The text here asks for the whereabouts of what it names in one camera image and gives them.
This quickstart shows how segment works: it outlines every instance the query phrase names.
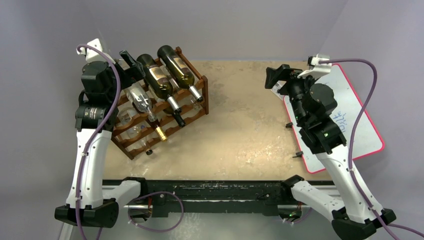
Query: white bracket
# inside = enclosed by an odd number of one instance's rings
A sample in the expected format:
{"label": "white bracket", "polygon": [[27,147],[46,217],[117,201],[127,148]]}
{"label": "white bracket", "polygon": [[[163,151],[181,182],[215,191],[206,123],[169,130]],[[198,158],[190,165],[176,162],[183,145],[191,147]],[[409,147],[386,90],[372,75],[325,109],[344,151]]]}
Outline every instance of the white bracket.
{"label": "white bracket", "polygon": [[[361,224],[365,223],[366,219],[371,221],[376,219],[373,211],[368,208],[367,202],[364,200],[352,180],[348,165],[348,147],[339,145],[332,149],[332,154],[327,154],[325,152],[318,153],[316,157],[322,165],[324,165],[334,185],[337,187],[343,199],[349,219]],[[352,163],[352,168],[356,169],[354,162]],[[355,170],[354,174],[363,192],[368,196],[374,206],[373,208],[381,215],[383,206],[373,197],[359,171]]]}
{"label": "white bracket", "polygon": [[141,184],[134,180],[125,180],[121,184],[115,187],[113,190],[104,191],[104,199],[115,199],[118,203],[119,208],[123,208],[131,200],[140,196]]}
{"label": "white bracket", "polygon": [[[75,208],[77,200],[75,197],[77,190],[77,177],[82,154],[86,143],[94,131],[95,129],[83,128],[81,131],[76,133],[78,148],[76,153],[75,170],[73,173],[72,188],[66,199],[66,204],[69,204],[73,209]],[[88,153],[88,156],[85,157],[85,164],[81,177],[80,202],[82,209],[86,206],[91,206],[94,209],[103,204],[103,170],[105,169],[106,151],[108,150],[111,137],[112,132],[110,131],[102,130],[100,133],[97,133],[88,148],[88,152],[85,153]]]}
{"label": "white bracket", "polygon": [[[104,48],[103,48],[104,44],[102,45],[100,39],[96,38],[92,41],[89,41],[87,43],[87,45],[99,50],[102,53],[104,53],[115,64],[115,60],[109,54],[105,53]],[[91,62],[94,62],[94,61],[106,62],[106,60],[102,56],[100,56],[100,54],[98,54],[97,52],[95,52],[91,49],[86,50],[85,48],[81,47],[79,50],[78,49],[76,50],[76,53],[78,55],[84,55],[85,61],[87,63],[91,63]]]}
{"label": "white bracket", "polygon": [[333,210],[338,211],[345,207],[342,200],[327,195],[325,192],[310,185],[307,181],[296,183],[291,188],[291,193],[294,199],[310,206],[330,222],[333,220]]}
{"label": "white bracket", "polygon": [[297,76],[298,79],[301,77],[312,76],[314,79],[318,80],[322,76],[325,76],[331,72],[331,63],[319,63],[320,61],[330,60],[329,56],[317,54],[316,56],[310,56],[308,59],[309,70],[303,71]]}

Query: wooden wine rack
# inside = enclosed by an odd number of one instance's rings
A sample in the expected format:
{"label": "wooden wine rack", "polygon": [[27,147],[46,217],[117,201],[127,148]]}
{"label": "wooden wine rack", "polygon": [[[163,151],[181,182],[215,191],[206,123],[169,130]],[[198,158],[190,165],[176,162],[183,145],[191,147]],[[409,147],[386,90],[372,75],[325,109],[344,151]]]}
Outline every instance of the wooden wine rack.
{"label": "wooden wine rack", "polygon": [[[185,64],[188,66],[188,68],[190,68],[190,70],[194,73],[194,75],[198,78],[198,81],[195,84],[195,87],[198,90],[201,89],[201,92],[202,92],[202,95],[203,95],[203,102],[201,102],[199,104],[201,106],[201,109],[198,111],[198,113],[196,115],[192,116],[192,117],[184,118],[186,125],[189,125],[190,123],[199,119],[201,116],[209,114],[208,79],[206,78],[206,76],[201,75],[196,70],[196,68],[190,63],[190,61],[183,55],[183,52],[181,51],[181,48],[179,46],[176,47],[175,52],[185,62]],[[155,62],[158,66],[162,66],[162,62],[160,61],[159,58],[155,59]],[[142,87],[146,92],[149,91],[149,88],[145,84],[142,84]],[[180,102],[182,99],[187,98],[189,96],[191,96],[191,93],[187,89],[180,89],[178,92],[175,92],[174,95],[173,95],[173,97],[175,98],[175,100],[177,102]],[[124,104],[128,101],[129,100],[128,100],[127,96],[124,94],[120,97],[119,102],[118,102],[118,106],[120,106],[120,105],[122,105],[122,104]],[[154,104],[152,110],[155,114],[157,114],[157,113],[163,111],[164,109],[166,109],[169,106],[170,106],[170,104],[166,101],[156,102]],[[194,108],[193,103],[181,106],[181,110],[182,110],[181,116],[183,114],[189,112],[193,108]],[[131,146],[132,144],[136,143],[137,141],[141,140],[142,138],[152,134],[153,132],[155,132],[155,130],[151,127],[145,127],[138,133],[137,136],[134,136],[134,137],[129,138],[129,139],[122,139],[120,137],[120,134],[122,134],[123,132],[125,132],[129,128],[134,127],[135,125],[142,123],[147,118],[148,118],[148,115],[146,113],[139,113],[135,117],[133,117],[129,123],[127,123],[125,125],[121,125],[121,126],[115,125],[114,130],[112,132],[112,142],[115,143],[115,145],[131,160],[133,160],[134,157],[136,157],[137,155],[144,153],[145,147],[133,149],[131,151],[128,151],[126,148]],[[165,125],[171,123],[172,121],[175,121],[175,119],[172,116],[165,116],[159,121],[159,123],[160,123],[160,126],[163,128]],[[170,135],[176,133],[180,129],[181,128],[179,126],[170,127],[168,129],[166,129],[164,132],[165,132],[166,136],[170,136]],[[153,145],[159,143],[160,141],[161,140],[159,139],[159,137],[154,137],[154,138],[151,138],[148,141],[148,144],[149,144],[150,147],[152,147]]]}

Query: black clamp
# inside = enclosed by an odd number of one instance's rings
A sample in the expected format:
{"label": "black clamp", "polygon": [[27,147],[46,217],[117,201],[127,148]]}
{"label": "black clamp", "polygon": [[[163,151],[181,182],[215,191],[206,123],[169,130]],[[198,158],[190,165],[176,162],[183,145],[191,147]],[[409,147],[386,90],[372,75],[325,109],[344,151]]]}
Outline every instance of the black clamp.
{"label": "black clamp", "polygon": [[292,187],[298,182],[304,181],[305,179],[299,175],[294,175],[287,178],[281,183],[281,197],[287,198],[289,200],[294,200],[292,194]]}
{"label": "black clamp", "polygon": [[303,151],[298,151],[298,152],[296,152],[296,156],[292,156],[292,158],[301,158],[302,157],[302,155],[304,154],[304,152]]}
{"label": "black clamp", "polygon": [[[354,222],[349,219],[346,213],[346,208],[332,211],[333,220],[331,221],[332,228],[338,237],[342,240],[363,240],[369,238],[377,232],[377,229],[382,225],[376,218],[374,220],[366,219],[365,223]],[[396,215],[393,210],[385,208],[381,210],[381,219],[388,225],[396,220]]]}

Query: wooden table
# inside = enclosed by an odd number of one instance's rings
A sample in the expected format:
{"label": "wooden table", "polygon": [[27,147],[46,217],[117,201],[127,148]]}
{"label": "wooden table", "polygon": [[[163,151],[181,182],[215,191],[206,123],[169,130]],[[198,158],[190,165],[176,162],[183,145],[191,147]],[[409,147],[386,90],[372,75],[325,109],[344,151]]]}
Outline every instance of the wooden table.
{"label": "wooden table", "polygon": [[156,144],[150,156],[134,160],[110,142],[104,179],[144,177],[165,180],[330,180],[310,174],[299,151],[282,101],[264,88],[265,69],[305,62],[192,61],[209,80],[209,115]]}

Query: writing on whiteboard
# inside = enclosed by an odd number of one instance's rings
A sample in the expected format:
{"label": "writing on whiteboard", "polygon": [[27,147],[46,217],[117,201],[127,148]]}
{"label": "writing on whiteboard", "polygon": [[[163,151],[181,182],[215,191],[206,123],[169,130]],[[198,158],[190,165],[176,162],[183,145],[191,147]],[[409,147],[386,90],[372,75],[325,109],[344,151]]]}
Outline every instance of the writing on whiteboard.
{"label": "writing on whiteboard", "polygon": [[338,111],[336,114],[334,114],[334,116],[332,117],[332,119],[335,121],[335,123],[338,125],[338,127],[340,128],[341,132],[344,133],[346,132],[346,126],[348,125],[346,123],[346,119],[345,119],[345,112],[342,111]]}

